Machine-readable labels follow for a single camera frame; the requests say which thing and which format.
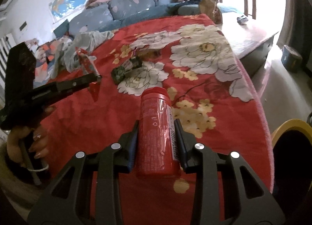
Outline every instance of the human hand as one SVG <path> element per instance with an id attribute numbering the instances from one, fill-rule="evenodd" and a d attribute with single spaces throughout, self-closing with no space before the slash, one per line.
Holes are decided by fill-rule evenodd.
<path id="1" fill-rule="evenodd" d="M 42 119 L 46 118 L 51 113 L 53 113 L 55 109 L 56 107 L 54 106 L 47 107 L 43 113 Z M 31 131 L 34 131 L 34 142 L 30 146 L 29 152 L 30 153 L 36 152 L 34 156 L 35 159 L 43 158 L 49 153 L 49 150 L 47 149 L 48 144 L 47 131 L 41 125 L 36 129 L 29 128 L 27 126 L 14 127 L 7 137 L 7 154 L 12 161 L 20 164 L 23 167 L 25 167 L 25 164 L 23 161 L 23 155 L 18 145 L 18 142 L 20 139 L 23 139 L 26 136 L 28 136 Z"/>

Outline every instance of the white string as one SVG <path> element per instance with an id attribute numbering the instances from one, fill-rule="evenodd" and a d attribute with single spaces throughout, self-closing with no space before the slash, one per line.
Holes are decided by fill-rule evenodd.
<path id="1" fill-rule="evenodd" d="M 49 168 L 49 164 L 43 169 L 28 169 L 27 168 L 27 170 L 31 172 L 41 172 L 41 171 L 47 170 L 48 168 Z"/>

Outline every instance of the crumpled fabric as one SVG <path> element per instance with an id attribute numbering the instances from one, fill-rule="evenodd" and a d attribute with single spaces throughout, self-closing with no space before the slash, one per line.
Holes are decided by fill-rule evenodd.
<path id="1" fill-rule="evenodd" d="M 90 31 L 79 33 L 73 42 L 60 44 L 55 53 L 55 66 L 51 78 L 56 78 L 58 73 L 64 68 L 70 73 L 80 68 L 76 47 L 85 49 L 91 53 L 99 45 L 111 39 L 113 36 L 114 33 L 111 31 Z"/>

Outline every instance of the brown paper bag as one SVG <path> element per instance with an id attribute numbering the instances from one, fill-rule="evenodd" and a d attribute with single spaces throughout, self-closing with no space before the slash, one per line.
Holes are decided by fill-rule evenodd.
<path id="1" fill-rule="evenodd" d="M 222 23 L 222 13 L 217 7 L 218 0 L 202 0 L 199 3 L 201 14 L 206 14 L 215 24 Z"/>

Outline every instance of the map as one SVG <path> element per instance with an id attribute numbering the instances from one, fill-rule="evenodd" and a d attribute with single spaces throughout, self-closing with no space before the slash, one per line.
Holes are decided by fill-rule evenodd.
<path id="1" fill-rule="evenodd" d="M 87 0 L 54 0 L 51 12 L 55 21 L 58 21 L 82 7 Z"/>

